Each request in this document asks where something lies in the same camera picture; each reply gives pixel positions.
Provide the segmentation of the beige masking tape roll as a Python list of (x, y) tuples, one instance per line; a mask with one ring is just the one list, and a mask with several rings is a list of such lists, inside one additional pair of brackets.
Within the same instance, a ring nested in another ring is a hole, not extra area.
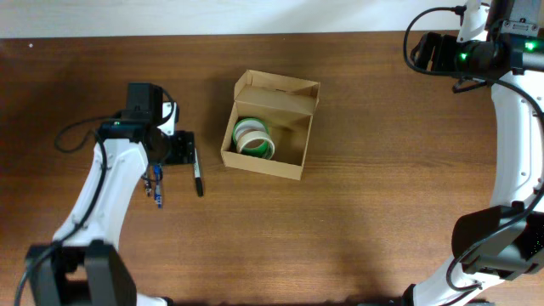
[(268, 145), (268, 148), (265, 152), (269, 155), (269, 157), (272, 157), (275, 153), (275, 143), (266, 132), (262, 131), (251, 131), (241, 136), (240, 139), (237, 141), (237, 152), (241, 153), (251, 142), (257, 140), (262, 140), (265, 144)]

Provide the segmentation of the black ballpoint pen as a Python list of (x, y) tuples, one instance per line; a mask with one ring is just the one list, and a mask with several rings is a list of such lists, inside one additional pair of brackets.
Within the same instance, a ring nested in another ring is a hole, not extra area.
[(149, 167), (147, 167), (145, 169), (144, 174), (142, 175), (141, 178), (144, 181), (144, 192), (148, 197), (150, 197), (151, 193), (152, 193), (152, 190), (153, 190), (153, 187), (152, 187), (152, 182), (151, 182), (151, 178), (150, 178), (150, 168)]

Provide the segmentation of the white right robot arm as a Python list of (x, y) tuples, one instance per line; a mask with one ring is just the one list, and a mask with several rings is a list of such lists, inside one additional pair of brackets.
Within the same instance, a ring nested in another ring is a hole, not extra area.
[(452, 77), (455, 93), (487, 87), (496, 113), (496, 180), (488, 208), (460, 217), (451, 255), (409, 286), (404, 305), (465, 305), (481, 292), (543, 267), (542, 2), (455, 6), (456, 36), (424, 34), (405, 48), (414, 71)]

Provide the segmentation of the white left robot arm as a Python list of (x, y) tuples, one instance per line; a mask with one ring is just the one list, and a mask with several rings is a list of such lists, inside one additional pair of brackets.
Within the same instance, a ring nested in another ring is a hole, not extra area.
[(90, 172), (65, 222), (48, 245), (32, 245), (14, 302), (25, 285), (37, 305), (171, 305), (140, 293), (118, 253), (133, 192), (150, 167), (193, 164), (192, 132), (178, 131), (177, 102), (152, 83), (131, 82), (127, 104), (102, 116)]

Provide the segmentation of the brown cardboard box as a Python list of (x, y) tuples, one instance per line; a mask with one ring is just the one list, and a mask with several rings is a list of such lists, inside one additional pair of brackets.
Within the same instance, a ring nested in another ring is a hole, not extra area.
[[(220, 154), (226, 167), (299, 180), (309, 145), (320, 83), (296, 77), (247, 70), (235, 83), (234, 104)], [(271, 160), (236, 152), (235, 124), (254, 117), (263, 121), (275, 143)]]

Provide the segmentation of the blue ballpoint pen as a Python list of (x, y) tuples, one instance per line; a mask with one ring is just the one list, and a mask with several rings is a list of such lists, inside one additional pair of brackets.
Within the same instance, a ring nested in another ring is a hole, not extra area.
[(155, 174), (155, 190), (154, 190), (154, 200), (159, 209), (162, 209), (162, 166), (160, 164), (153, 167), (153, 172)]

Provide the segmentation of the black permanent marker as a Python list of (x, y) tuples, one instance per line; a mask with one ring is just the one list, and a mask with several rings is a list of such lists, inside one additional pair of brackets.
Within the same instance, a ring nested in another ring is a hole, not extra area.
[(195, 162), (193, 164), (193, 168), (194, 168), (194, 175), (195, 175), (196, 193), (199, 197), (203, 197), (204, 189), (203, 189), (203, 183), (201, 179), (201, 169), (200, 169), (200, 163), (199, 163), (199, 159), (197, 155), (197, 149), (194, 149), (194, 158), (195, 158)]

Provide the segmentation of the green tape roll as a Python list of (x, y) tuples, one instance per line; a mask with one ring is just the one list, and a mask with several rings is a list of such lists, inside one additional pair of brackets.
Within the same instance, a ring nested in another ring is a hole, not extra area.
[[(260, 119), (257, 119), (254, 117), (248, 117), (248, 118), (242, 119), (235, 124), (233, 133), (232, 133), (232, 139), (235, 144), (236, 152), (237, 152), (237, 149), (236, 149), (237, 141), (240, 139), (241, 136), (251, 131), (266, 132), (270, 136), (268, 126)], [(239, 154), (271, 160), (273, 156), (269, 157), (269, 155), (265, 152), (267, 148), (268, 148), (267, 144), (265, 144), (262, 140), (257, 140), (257, 141), (251, 142)]]

